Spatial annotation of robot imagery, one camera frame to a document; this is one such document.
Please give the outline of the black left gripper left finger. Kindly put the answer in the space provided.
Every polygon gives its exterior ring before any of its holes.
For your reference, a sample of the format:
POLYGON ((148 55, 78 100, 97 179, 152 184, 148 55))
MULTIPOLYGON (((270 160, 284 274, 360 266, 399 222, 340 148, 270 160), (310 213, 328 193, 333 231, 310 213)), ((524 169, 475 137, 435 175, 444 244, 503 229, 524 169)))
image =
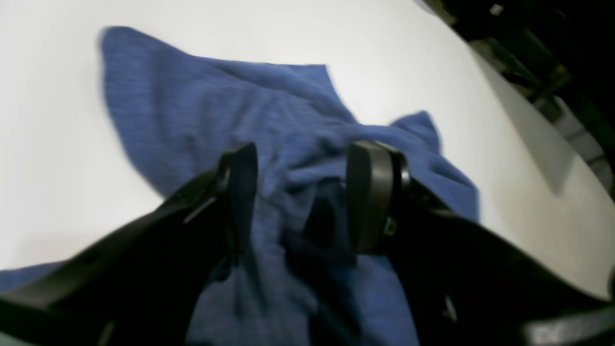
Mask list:
POLYGON ((225 151, 140 217, 1 294, 3 346, 182 346, 202 291, 249 242, 257 147, 225 151))

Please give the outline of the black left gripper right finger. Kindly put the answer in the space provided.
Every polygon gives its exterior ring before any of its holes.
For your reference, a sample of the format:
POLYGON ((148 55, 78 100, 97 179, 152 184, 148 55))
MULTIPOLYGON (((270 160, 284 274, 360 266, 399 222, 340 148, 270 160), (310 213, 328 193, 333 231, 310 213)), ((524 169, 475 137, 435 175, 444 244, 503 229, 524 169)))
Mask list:
POLYGON ((454 213, 386 144, 350 145, 349 238, 390 261, 422 346, 612 346, 614 302, 454 213))

